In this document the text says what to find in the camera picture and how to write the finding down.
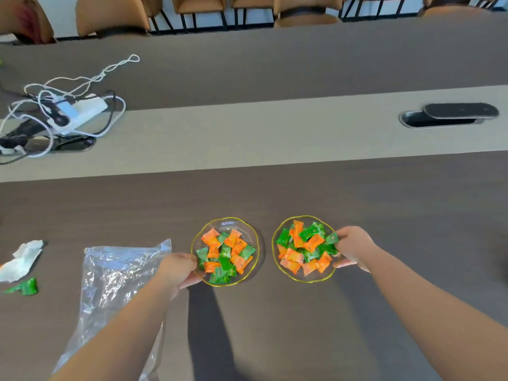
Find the white tissue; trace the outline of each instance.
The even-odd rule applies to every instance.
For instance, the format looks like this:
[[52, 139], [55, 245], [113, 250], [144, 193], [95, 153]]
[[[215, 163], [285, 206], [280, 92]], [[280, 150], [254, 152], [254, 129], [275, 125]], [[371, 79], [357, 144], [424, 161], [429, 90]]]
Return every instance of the white tissue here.
[[42, 245], [43, 241], [32, 241], [19, 246], [12, 254], [14, 259], [0, 267], [0, 282], [18, 281], [27, 275], [41, 253]]

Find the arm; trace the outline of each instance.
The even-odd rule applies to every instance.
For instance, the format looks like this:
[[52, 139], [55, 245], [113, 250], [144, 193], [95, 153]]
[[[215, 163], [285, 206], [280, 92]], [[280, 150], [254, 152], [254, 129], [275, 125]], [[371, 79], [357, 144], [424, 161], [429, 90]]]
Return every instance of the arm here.
[[156, 275], [50, 381], [138, 381], [169, 302], [180, 288], [201, 280], [192, 272], [195, 258], [181, 253], [166, 256]]
[[359, 227], [337, 231], [337, 248], [370, 271], [381, 293], [444, 381], [501, 381], [508, 329], [434, 286], [374, 244]]

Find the white power strip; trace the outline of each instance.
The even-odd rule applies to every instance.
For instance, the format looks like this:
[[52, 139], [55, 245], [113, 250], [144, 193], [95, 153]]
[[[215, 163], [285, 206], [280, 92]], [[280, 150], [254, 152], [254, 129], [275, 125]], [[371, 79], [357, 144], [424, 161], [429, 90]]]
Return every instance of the white power strip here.
[[92, 93], [87, 95], [85, 100], [75, 102], [71, 109], [62, 109], [60, 106], [59, 108], [62, 114], [68, 116], [69, 123], [64, 127], [60, 127], [51, 118], [47, 120], [47, 123], [51, 126], [53, 134], [68, 135], [101, 112], [104, 112], [108, 109], [108, 105], [102, 98]]

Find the conference table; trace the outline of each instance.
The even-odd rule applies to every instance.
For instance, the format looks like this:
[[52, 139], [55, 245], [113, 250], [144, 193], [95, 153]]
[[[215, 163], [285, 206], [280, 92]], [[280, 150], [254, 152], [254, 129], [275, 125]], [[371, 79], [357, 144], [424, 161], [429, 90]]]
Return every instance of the conference table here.
[[[508, 21], [430, 20], [2, 48], [10, 90], [141, 59], [92, 86], [128, 110], [90, 150], [0, 167], [0, 262], [47, 242], [31, 273], [39, 294], [0, 294], [2, 379], [49, 377], [77, 324], [86, 247], [171, 238], [189, 252], [226, 216], [260, 234], [259, 268], [235, 286], [180, 292], [160, 380], [439, 379], [368, 273], [304, 284], [280, 272], [271, 238], [294, 215], [364, 227], [508, 326], [508, 49], [498, 44]], [[5, 114], [13, 97], [0, 97]], [[399, 122], [430, 102], [487, 102], [500, 116]]]

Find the hand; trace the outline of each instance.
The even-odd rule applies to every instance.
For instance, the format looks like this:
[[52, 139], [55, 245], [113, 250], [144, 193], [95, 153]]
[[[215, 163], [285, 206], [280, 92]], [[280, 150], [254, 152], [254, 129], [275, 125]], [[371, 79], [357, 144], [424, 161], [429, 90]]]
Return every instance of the hand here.
[[195, 256], [175, 252], [164, 257], [156, 277], [175, 288], [174, 297], [179, 289], [187, 288], [201, 281], [201, 277], [194, 272], [197, 265], [198, 259]]
[[345, 257], [335, 267], [344, 267], [358, 264], [358, 267], [370, 273], [369, 269], [362, 262], [362, 257], [371, 253], [378, 247], [365, 230], [358, 226], [344, 227], [337, 231], [339, 242], [335, 247]]

